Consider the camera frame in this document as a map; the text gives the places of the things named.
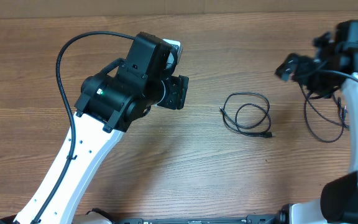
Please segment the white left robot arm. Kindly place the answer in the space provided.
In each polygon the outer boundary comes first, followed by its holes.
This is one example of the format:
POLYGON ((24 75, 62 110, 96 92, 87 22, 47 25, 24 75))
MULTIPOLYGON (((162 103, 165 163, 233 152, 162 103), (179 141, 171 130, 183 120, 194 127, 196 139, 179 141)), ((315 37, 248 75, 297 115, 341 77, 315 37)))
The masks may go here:
POLYGON ((67 136, 41 185, 17 214, 0 223, 113 223, 94 208, 76 216, 86 189, 131 123, 153 106, 184 107, 189 79, 175 76, 183 47, 177 40, 140 32, 126 58, 117 58, 84 80, 74 106, 67 106, 67 136))

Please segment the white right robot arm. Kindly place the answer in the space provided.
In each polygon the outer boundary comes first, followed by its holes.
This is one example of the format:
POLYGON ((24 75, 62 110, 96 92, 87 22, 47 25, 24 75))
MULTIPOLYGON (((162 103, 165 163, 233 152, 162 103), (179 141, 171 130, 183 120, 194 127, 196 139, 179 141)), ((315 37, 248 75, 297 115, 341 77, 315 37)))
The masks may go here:
POLYGON ((319 98, 341 90, 349 107, 349 173, 326 184, 320 198, 283 207, 276 222, 358 223, 358 20, 339 23, 335 33, 315 38, 313 45, 315 57, 292 53, 275 74, 297 82, 319 98))

